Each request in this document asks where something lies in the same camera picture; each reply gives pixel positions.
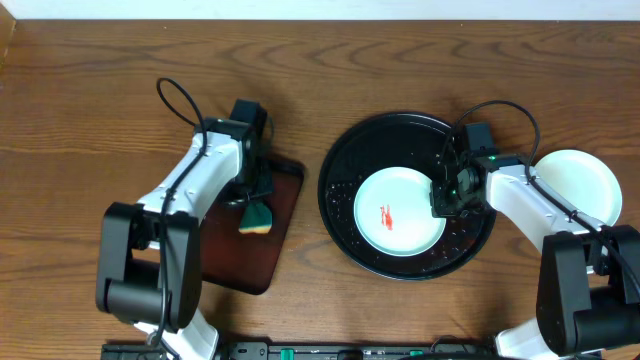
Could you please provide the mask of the green sponge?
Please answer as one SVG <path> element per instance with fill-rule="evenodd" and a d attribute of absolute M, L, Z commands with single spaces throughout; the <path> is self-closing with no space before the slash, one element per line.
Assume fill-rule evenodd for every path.
<path fill-rule="evenodd" d="M 238 231 L 241 234 L 268 234 L 272 226 L 270 208 L 264 202 L 252 202 L 244 211 Z"/>

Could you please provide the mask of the pale green plate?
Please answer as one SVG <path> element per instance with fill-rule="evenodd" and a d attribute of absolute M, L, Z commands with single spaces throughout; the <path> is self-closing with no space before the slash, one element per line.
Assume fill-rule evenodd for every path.
<path fill-rule="evenodd" d="M 539 176 L 585 214 L 613 226 L 622 211 L 620 184 L 595 156 L 573 149 L 547 154 L 535 165 Z"/>
<path fill-rule="evenodd" d="M 395 257 L 415 256 L 433 247 L 446 220 L 432 215 L 432 181 L 406 167 L 389 167 L 366 178 L 354 197 L 360 235 L 374 249 Z"/>

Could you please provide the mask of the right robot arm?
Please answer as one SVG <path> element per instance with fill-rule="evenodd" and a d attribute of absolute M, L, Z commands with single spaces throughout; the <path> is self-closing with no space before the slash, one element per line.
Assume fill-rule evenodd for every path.
<path fill-rule="evenodd" d="M 638 343 L 638 230 L 587 216 L 522 156 L 480 148 L 436 160 L 435 216 L 502 213 L 541 253 L 536 316 L 497 336 L 500 355 L 559 359 Z"/>

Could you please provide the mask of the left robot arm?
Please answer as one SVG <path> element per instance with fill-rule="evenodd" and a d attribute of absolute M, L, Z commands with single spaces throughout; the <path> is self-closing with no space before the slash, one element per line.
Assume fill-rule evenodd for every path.
<path fill-rule="evenodd" d="M 96 306 L 147 335 L 114 350 L 130 359 L 211 359 L 217 330 L 198 308 L 201 225 L 216 202 L 250 214 L 273 186 L 262 160 L 267 115 L 202 119 L 186 155 L 134 204 L 114 202 L 101 226 Z"/>

